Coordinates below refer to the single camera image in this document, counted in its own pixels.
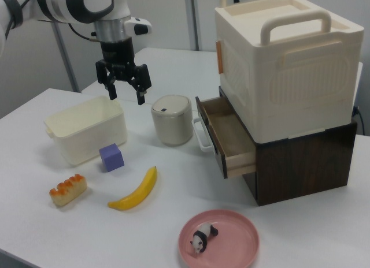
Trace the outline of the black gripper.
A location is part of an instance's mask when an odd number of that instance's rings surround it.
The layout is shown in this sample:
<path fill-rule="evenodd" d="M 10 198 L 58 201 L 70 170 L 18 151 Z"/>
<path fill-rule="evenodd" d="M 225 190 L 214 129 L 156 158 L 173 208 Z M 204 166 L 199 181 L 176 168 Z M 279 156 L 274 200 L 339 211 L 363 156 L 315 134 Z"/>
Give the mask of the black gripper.
<path fill-rule="evenodd" d="M 127 82 L 136 91 L 138 105 L 145 103 L 145 95 L 151 87 L 151 78 L 146 64 L 135 66 L 132 38 L 119 42 L 101 42 L 103 59 L 95 63 L 97 80 L 109 93 L 110 100 L 117 98 L 114 82 Z"/>

